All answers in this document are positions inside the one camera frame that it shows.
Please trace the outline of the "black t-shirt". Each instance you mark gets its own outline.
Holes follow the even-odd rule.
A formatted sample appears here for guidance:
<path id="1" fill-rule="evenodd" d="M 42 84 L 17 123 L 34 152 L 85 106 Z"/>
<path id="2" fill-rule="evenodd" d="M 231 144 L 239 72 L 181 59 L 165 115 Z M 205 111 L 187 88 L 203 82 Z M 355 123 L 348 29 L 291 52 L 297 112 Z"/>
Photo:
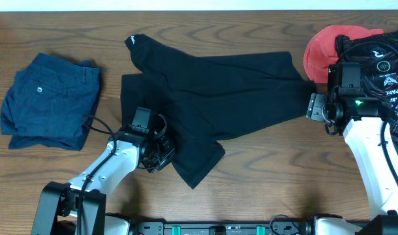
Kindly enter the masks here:
<path id="1" fill-rule="evenodd" d="M 313 82 L 289 52 L 196 57 L 144 34 L 128 37 L 138 74 L 121 79 L 121 119 L 139 107 L 162 114 L 176 142 L 172 164 L 195 188 L 224 156 L 230 140 L 304 116 Z"/>

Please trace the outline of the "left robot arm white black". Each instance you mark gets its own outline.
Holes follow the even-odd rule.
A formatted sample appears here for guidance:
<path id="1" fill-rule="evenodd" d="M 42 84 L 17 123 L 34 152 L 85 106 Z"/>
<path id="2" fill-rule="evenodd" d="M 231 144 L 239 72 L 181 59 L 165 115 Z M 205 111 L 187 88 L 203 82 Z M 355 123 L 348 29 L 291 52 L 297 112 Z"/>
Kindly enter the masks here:
<path id="1" fill-rule="evenodd" d="M 104 152 L 81 174 L 43 188 L 32 234 L 135 234 L 129 219 L 106 213 L 106 200 L 131 172 L 161 170 L 175 152 L 166 134 L 112 135 Z"/>

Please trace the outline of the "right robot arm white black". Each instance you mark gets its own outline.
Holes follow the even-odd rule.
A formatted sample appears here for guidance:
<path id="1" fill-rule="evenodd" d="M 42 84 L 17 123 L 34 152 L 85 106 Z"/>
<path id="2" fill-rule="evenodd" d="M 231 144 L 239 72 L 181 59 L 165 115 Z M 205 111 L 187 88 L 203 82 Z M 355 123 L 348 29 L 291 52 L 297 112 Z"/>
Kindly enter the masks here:
<path id="1" fill-rule="evenodd" d="M 359 225 L 336 215 L 313 215 L 303 234 L 398 234 L 398 155 L 385 111 L 377 98 L 311 95 L 307 118 L 343 136 L 363 180 L 370 220 Z"/>

